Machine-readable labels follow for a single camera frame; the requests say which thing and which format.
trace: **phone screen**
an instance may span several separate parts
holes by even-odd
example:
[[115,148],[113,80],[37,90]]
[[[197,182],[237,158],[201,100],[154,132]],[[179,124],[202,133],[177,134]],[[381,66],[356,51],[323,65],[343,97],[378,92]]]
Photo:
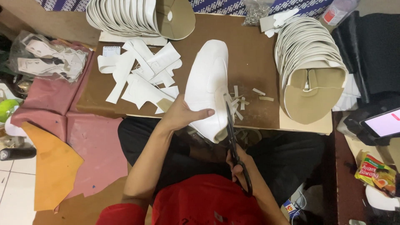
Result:
[[400,133],[400,109],[366,120],[365,123],[380,137]]

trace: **shoe upper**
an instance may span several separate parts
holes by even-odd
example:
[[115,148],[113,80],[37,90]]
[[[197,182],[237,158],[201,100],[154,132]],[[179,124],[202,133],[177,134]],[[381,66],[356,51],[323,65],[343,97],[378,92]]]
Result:
[[190,125],[214,143],[226,138],[228,124],[226,99],[228,92],[228,47],[223,41],[209,40],[197,53],[189,74],[185,101],[192,111],[212,108],[215,114]]

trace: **smartphone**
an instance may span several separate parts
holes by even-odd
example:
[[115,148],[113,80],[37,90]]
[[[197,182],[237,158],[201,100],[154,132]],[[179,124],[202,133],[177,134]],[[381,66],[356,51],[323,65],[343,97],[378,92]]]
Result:
[[400,133],[400,109],[376,115],[360,122],[375,138],[386,137]]

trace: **green object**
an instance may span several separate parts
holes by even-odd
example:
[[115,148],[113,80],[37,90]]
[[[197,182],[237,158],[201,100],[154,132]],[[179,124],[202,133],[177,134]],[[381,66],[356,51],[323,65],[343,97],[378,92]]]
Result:
[[14,106],[19,103],[14,99],[6,99],[0,102],[0,122],[5,123],[6,120],[14,113]]

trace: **black fabric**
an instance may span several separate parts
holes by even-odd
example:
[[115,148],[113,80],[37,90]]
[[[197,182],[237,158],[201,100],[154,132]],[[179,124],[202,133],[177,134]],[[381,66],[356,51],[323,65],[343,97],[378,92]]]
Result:
[[[128,117],[118,128],[122,151],[133,165],[143,151],[159,119]],[[251,155],[279,206],[311,174],[321,161],[324,142],[320,135],[306,132],[282,132],[264,138],[250,147]],[[174,135],[168,149],[155,194],[162,188],[198,174],[215,173],[231,179],[226,163],[206,163],[189,157],[190,147]]]
[[363,103],[382,92],[400,93],[400,14],[352,12],[332,37],[349,73],[354,74]]

